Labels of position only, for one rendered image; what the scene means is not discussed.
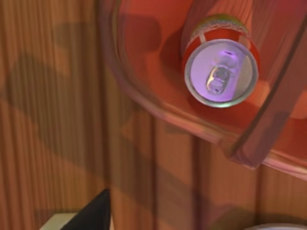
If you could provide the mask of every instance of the can body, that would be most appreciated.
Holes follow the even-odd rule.
[[[218,14],[196,26],[183,56],[186,85],[201,103],[230,107],[253,91],[260,60],[238,19]]]

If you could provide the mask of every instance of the black object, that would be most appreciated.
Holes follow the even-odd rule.
[[[109,230],[110,221],[110,191],[106,189],[74,216],[61,230]]]

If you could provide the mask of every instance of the handle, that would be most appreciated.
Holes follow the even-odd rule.
[[[250,168],[256,168],[264,161],[307,86],[306,70],[307,15],[270,94],[245,133],[232,147],[230,159]]]

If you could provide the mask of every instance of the can rim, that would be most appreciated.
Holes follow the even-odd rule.
[[[201,96],[195,90],[194,86],[192,85],[191,79],[190,79],[191,78],[190,72],[191,72],[192,62],[195,59],[195,57],[200,53],[200,51],[202,51],[206,47],[211,46],[213,44],[225,43],[225,42],[236,46],[244,54],[246,54],[248,56],[248,58],[251,61],[251,65],[252,65],[252,78],[251,78],[251,82],[250,82],[249,86],[244,91],[244,93],[241,94],[241,96],[237,97],[234,100],[230,100],[230,101],[214,102],[214,101],[208,100],[205,97]],[[198,46],[196,49],[193,50],[193,52],[191,53],[191,55],[189,56],[189,58],[188,58],[188,60],[185,64],[184,75],[185,75],[185,83],[186,83],[186,86],[188,87],[188,90],[194,96],[194,98],[196,98],[199,102],[201,102],[202,104],[211,106],[211,107],[226,108],[226,107],[230,107],[230,106],[233,106],[233,105],[236,105],[236,104],[243,102],[253,92],[253,89],[255,88],[256,82],[258,80],[259,71],[258,71],[258,65],[257,65],[256,59],[254,58],[252,53],[244,45],[242,45],[238,42],[235,42],[233,40],[230,40],[230,39],[216,39],[216,40],[211,40],[211,41],[205,42],[205,43],[201,44],[200,46]]]

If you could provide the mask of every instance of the soda can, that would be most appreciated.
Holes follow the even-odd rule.
[[[260,70],[259,54],[247,28],[225,14],[207,17],[196,26],[182,64],[190,93],[218,108],[244,101],[255,88]]]

